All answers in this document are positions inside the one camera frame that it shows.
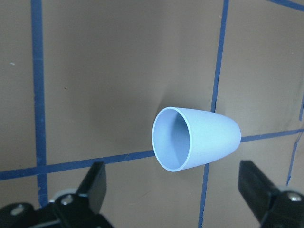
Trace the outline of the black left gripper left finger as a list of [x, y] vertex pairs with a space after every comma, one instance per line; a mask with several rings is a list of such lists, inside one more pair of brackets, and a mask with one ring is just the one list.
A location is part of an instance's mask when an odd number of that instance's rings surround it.
[[74, 193], [66, 192], [54, 201], [61, 228], [112, 228], [100, 214], [107, 190], [103, 162], [94, 162]]

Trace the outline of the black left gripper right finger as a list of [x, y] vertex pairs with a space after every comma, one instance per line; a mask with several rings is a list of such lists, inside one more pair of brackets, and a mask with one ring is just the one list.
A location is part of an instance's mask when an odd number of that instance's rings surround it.
[[304, 195], [276, 186], [252, 161], [239, 163], [238, 190], [261, 228], [304, 226]]

